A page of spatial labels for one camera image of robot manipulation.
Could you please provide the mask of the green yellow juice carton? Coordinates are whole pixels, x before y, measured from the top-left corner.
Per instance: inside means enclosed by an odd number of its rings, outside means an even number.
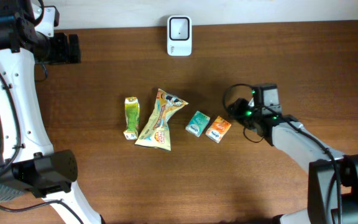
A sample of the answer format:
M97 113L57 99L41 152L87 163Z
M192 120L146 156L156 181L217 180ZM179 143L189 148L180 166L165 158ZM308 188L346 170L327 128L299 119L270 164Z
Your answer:
M136 97L127 97L124 102L126 129L124 136L127 140L136 140L139 135L140 104Z

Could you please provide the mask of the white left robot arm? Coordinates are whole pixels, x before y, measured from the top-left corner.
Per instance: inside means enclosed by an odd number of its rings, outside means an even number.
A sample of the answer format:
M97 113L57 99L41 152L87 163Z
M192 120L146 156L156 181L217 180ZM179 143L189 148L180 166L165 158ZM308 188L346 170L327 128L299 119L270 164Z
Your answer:
M78 36L55 33L55 6L0 1L0 209L24 192L65 223L102 223L78 185L69 150L55 152L35 89L35 66L80 63Z

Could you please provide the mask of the yellow crumpled snack bag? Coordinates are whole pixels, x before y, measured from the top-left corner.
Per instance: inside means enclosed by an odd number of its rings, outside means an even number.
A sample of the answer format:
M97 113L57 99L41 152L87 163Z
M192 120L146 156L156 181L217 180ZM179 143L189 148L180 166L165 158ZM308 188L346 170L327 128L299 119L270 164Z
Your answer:
M171 151L169 119L188 102L162 89L158 89L155 106L147 124L135 142L136 146Z

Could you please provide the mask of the white barcode scanner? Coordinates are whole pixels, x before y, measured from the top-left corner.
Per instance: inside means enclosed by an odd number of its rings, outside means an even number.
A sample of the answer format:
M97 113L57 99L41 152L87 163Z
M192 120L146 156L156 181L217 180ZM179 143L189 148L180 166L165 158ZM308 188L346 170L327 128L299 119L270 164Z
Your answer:
M167 19L167 53L172 57L186 57L192 53L192 20L189 16L174 15Z

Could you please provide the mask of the orange tissue pack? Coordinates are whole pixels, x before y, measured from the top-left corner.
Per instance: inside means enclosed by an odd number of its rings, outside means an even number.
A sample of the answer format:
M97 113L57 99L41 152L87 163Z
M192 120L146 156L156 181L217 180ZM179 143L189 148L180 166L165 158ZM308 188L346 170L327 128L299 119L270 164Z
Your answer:
M216 143L220 143L225 134L229 131L231 123L218 116L207 129L206 135Z

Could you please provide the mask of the teal tissue pack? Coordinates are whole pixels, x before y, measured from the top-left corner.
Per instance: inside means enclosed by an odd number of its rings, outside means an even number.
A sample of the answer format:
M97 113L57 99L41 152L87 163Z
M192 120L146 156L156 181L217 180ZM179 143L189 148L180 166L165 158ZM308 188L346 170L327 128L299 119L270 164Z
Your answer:
M189 133L194 134L197 137L200 137L204 129L208 125L209 121L210 121L209 116L203 114L200 111L197 111L190 119L190 122L188 123L185 129Z

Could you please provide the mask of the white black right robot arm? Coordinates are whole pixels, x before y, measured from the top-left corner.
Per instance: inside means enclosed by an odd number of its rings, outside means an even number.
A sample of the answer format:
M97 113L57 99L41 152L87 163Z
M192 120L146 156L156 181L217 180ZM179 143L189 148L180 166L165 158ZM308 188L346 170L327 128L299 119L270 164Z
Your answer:
M282 113L276 84L251 85L252 98L223 103L228 115L291 157L308 174L305 209L273 223L358 223L358 154L335 150Z

